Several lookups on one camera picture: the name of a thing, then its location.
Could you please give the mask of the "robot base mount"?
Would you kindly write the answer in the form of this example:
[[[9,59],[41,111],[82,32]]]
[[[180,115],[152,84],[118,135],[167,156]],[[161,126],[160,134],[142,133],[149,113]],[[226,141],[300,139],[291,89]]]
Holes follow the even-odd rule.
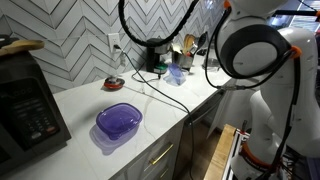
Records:
[[[232,146],[224,171],[225,180],[256,180],[271,168],[256,158],[249,149],[247,140],[250,134],[236,129],[233,134]],[[292,180],[291,169],[287,167],[287,159],[271,173],[267,180]]]

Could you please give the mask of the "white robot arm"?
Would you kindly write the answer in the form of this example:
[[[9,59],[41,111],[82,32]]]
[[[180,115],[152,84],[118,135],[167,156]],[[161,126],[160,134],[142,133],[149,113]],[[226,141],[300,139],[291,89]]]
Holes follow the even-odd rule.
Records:
[[[252,131],[231,160],[238,180],[274,178],[286,147],[305,157],[320,156],[314,33],[267,24],[287,1],[227,0],[215,37],[216,56],[229,76],[261,78],[250,98]]]

